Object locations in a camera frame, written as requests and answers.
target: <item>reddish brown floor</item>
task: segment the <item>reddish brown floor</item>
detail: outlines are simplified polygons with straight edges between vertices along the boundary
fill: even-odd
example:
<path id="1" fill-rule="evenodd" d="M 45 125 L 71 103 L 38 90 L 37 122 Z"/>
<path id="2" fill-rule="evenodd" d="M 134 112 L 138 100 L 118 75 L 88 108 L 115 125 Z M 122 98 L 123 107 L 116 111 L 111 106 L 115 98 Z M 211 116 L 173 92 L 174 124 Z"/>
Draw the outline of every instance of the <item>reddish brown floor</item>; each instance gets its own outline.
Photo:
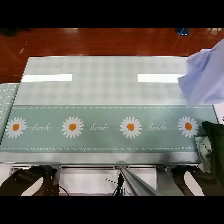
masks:
<path id="1" fill-rule="evenodd" d="M 223 37 L 221 28 L 191 28 L 182 37 L 174 28 L 33 28 L 0 35 L 0 83 L 19 82 L 32 56 L 189 56 Z"/>

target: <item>table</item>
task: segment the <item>table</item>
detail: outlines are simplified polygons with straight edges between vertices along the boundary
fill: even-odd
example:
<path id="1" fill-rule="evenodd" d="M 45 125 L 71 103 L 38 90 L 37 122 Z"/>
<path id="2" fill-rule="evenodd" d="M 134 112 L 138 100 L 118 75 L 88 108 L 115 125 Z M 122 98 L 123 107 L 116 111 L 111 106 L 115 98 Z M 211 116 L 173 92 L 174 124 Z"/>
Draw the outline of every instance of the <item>table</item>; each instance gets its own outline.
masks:
<path id="1" fill-rule="evenodd" d="M 181 135 L 177 125 L 185 116 L 190 121 L 194 118 L 199 134 L 203 134 L 203 120 L 217 122 L 213 107 L 186 108 L 177 83 L 139 83 L 137 79 L 138 74 L 185 74 L 185 62 L 185 57 L 29 58 L 9 119 L 13 123 L 19 117 L 26 128 L 18 138 L 12 138 L 12 132 L 4 133 L 1 162 L 197 163 L 193 136 Z M 61 74 L 67 74 L 62 76 L 67 81 L 37 81 L 43 76 L 58 79 Z M 35 82 L 29 81 L 32 76 Z M 61 124 L 76 117 L 82 118 L 76 120 L 79 135 L 73 135 L 71 129 L 68 132 L 68 126 L 63 127 L 62 135 Z M 126 126 L 119 127 L 130 119 L 141 124 L 135 138 L 128 136 Z"/>

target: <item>white daisy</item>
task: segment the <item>white daisy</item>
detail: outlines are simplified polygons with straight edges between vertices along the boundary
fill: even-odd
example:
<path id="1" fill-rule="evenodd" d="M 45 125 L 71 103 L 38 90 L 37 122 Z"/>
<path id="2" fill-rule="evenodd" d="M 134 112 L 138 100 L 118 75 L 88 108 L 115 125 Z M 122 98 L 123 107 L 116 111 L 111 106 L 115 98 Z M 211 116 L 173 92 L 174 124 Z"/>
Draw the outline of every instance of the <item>white daisy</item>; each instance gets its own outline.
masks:
<path id="1" fill-rule="evenodd" d="M 134 117 L 126 117 L 123 119 L 120 127 L 120 131 L 123 131 L 123 135 L 125 135 L 126 138 L 135 138 L 141 134 L 140 131 L 142 130 L 140 121 Z"/>
<path id="2" fill-rule="evenodd" d="M 83 130 L 83 121 L 79 119 L 78 117 L 69 117 L 66 119 L 65 122 L 63 122 L 62 130 L 64 132 L 63 135 L 66 135 L 66 138 L 75 138 L 76 136 L 79 136 L 82 134 Z"/>
<path id="3" fill-rule="evenodd" d="M 182 131 L 182 135 L 185 135 L 185 137 L 191 138 L 198 133 L 198 124 L 194 118 L 182 117 L 179 119 L 177 127 L 179 127 L 178 130 Z"/>
<path id="4" fill-rule="evenodd" d="M 26 121 L 21 117 L 15 117 L 8 122 L 5 131 L 6 135 L 8 135 L 8 138 L 17 138 L 23 134 L 23 131 L 25 131 L 26 128 Z"/>

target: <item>orange flower center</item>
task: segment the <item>orange flower center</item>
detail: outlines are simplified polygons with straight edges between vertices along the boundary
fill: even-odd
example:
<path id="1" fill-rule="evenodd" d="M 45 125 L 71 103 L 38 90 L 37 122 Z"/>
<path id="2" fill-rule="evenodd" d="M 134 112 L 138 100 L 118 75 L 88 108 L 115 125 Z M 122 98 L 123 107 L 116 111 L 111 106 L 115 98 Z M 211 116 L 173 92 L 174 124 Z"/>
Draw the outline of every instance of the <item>orange flower center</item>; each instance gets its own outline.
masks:
<path id="1" fill-rule="evenodd" d="M 19 130 L 19 124 L 14 124 L 13 126 L 12 126 L 12 130 L 13 131 L 17 131 L 17 130 Z"/>
<path id="2" fill-rule="evenodd" d="M 128 124 L 128 130 L 133 131 L 135 129 L 135 126 L 133 124 Z"/>
<path id="3" fill-rule="evenodd" d="M 74 130 L 76 129 L 76 124 L 70 124 L 70 125 L 69 125 L 69 129 L 70 129 L 71 131 L 74 131 Z"/>
<path id="4" fill-rule="evenodd" d="M 185 124 L 185 128 L 186 128 L 188 131 L 190 131 L 190 130 L 192 130 L 192 125 L 191 125 L 190 123 L 186 123 L 186 124 Z"/>

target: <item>light blue fabric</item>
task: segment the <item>light blue fabric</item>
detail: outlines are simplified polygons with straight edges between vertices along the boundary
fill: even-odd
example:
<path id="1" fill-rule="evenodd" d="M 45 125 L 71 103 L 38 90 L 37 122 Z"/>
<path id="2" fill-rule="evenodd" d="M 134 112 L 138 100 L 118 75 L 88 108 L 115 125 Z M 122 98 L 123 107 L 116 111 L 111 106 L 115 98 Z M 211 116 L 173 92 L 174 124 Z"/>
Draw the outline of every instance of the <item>light blue fabric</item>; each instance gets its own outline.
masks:
<path id="1" fill-rule="evenodd" d="M 178 79 L 188 105 L 224 101 L 224 39 L 187 59 L 187 74 Z"/>

